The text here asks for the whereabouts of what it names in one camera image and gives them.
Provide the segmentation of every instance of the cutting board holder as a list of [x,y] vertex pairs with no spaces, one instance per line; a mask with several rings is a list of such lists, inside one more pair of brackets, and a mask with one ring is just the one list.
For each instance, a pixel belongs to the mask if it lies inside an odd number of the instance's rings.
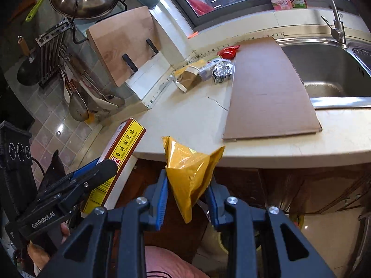
[[[151,49],[153,50],[153,52],[155,53],[155,55],[158,53],[158,49],[156,48],[156,46],[152,43],[151,39],[146,39],[145,40],[146,43],[151,47]],[[134,62],[131,60],[131,58],[129,57],[129,55],[127,53],[125,53],[124,55],[122,55],[122,59],[127,63],[127,65],[130,67],[130,69],[133,71],[133,73],[131,75],[133,75],[135,72],[138,71],[138,67],[134,64]]]

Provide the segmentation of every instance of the black device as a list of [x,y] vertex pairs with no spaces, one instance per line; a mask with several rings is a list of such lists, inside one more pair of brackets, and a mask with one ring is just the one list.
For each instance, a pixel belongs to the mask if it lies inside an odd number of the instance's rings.
[[30,240],[53,255],[62,240],[59,224],[68,219],[90,192],[117,173],[112,160],[97,160],[38,192],[32,174],[31,134],[4,121],[0,124],[0,200],[5,225],[17,249]]
[[31,137],[6,121],[0,124],[0,200],[9,221],[15,221],[38,193],[31,168]]
[[[167,176],[125,207],[94,209],[47,263],[39,278],[104,278],[108,275],[113,235],[120,230],[116,277],[146,278],[144,231],[158,231],[167,202]],[[266,278],[335,278],[324,260],[282,210],[250,207],[232,197],[213,178],[206,190],[210,219],[228,230],[228,278],[258,278],[255,231],[262,246]]]

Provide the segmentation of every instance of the kitchen counter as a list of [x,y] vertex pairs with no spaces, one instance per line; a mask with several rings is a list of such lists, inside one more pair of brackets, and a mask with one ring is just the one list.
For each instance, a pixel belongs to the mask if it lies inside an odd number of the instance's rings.
[[323,131],[317,134],[223,141],[231,83],[229,80],[213,84],[208,80],[188,93],[171,83],[151,110],[133,116],[147,129],[134,155],[164,161],[161,137],[173,136],[203,153],[225,145],[218,166],[307,168],[371,161],[371,110],[368,109],[318,110]]

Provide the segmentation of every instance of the wall tile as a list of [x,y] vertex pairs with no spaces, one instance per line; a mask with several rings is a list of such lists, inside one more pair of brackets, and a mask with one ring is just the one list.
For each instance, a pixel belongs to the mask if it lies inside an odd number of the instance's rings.
[[43,155],[45,148],[37,141],[34,140],[31,144],[31,156],[34,157],[36,160],[40,161],[41,156]]
[[88,138],[91,132],[92,129],[85,122],[81,122],[75,130],[75,134],[83,141]]
[[40,164],[44,168],[48,168],[50,163],[51,163],[51,157],[52,157],[52,154],[50,152],[48,152],[47,150],[45,150],[43,155],[41,156]]
[[116,97],[127,99],[134,95],[134,92],[131,88],[124,82],[120,87],[117,87],[113,83],[109,83],[104,89],[103,93],[112,94]]
[[64,147],[59,157],[65,166],[70,167],[76,155],[69,148]]
[[55,108],[55,110],[53,111],[54,114],[60,119],[60,120],[64,120],[68,113],[69,113],[69,110],[68,110],[68,105],[66,104],[66,102],[64,100],[62,100],[60,102],[60,104]]
[[59,131],[61,132],[61,134],[56,134],[56,137],[63,144],[66,144],[68,139],[71,137],[72,131],[66,125],[63,126],[63,129],[59,129]]
[[98,61],[98,56],[90,47],[88,41],[82,44],[82,48],[79,52],[79,57],[88,66],[89,69],[92,69]]
[[60,98],[64,99],[63,93],[63,81],[60,79],[53,92],[55,92]]
[[54,80],[50,83],[50,86],[55,89],[62,81],[61,75],[58,73]]
[[72,134],[70,139],[67,141],[67,147],[75,154],[79,152],[83,144],[84,141],[82,141],[76,134]]
[[32,85],[30,87],[27,87],[23,84],[18,85],[18,92],[20,95],[21,101],[28,101],[31,96],[34,94],[34,92],[37,90],[38,84]]
[[64,119],[63,123],[71,130],[75,131],[75,129],[79,125],[79,121],[76,121],[74,118],[72,118],[71,114],[68,114],[67,117]]
[[42,104],[38,110],[36,111],[35,117],[41,122],[45,123],[48,119],[49,115],[51,114],[51,110],[46,106],[46,104]]
[[41,169],[40,169],[39,166],[36,167],[36,169],[33,173],[33,177],[39,183],[41,183],[41,181],[43,180],[44,176],[43,176],[43,173],[41,172]]
[[59,120],[58,117],[55,116],[54,113],[50,114],[44,126],[53,134],[53,136],[56,135],[56,132],[58,130],[60,131],[64,127],[62,121]]
[[35,139],[44,147],[46,148],[50,142],[50,140],[53,138],[53,135],[51,132],[49,132],[46,127],[42,127],[40,131],[38,132]]
[[38,180],[35,179],[35,184],[36,184],[37,189],[39,189],[41,182],[39,182]]
[[38,93],[34,92],[27,102],[28,109],[31,111],[32,114],[35,114],[42,103],[43,101],[38,96]]
[[42,100],[44,100],[53,90],[52,87],[47,86],[45,89],[42,89],[41,87],[38,88],[38,95]]
[[43,127],[42,123],[35,119],[35,122],[32,124],[29,132],[32,134],[32,137],[35,138],[40,129]]
[[59,152],[62,151],[64,147],[64,144],[57,139],[57,137],[53,137],[51,141],[49,142],[48,146],[46,147],[46,150],[50,152],[51,154],[54,154],[54,152],[58,149]]
[[46,98],[45,98],[45,104],[47,107],[54,111],[55,108],[58,106],[58,104],[61,102],[61,97],[59,97],[55,90],[53,90]]
[[98,60],[94,67],[92,68],[92,75],[90,76],[95,82],[96,79],[99,80],[100,84],[104,87],[112,82],[112,79],[108,76],[106,69],[103,67],[102,63]]

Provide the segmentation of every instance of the knife rack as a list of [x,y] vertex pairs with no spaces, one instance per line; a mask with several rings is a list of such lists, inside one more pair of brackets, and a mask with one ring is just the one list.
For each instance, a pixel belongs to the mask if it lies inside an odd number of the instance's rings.
[[51,78],[59,72],[58,64],[60,59],[61,44],[64,40],[65,31],[71,28],[71,23],[64,18],[45,33],[36,38],[40,47],[40,75],[38,83],[41,88],[45,88]]

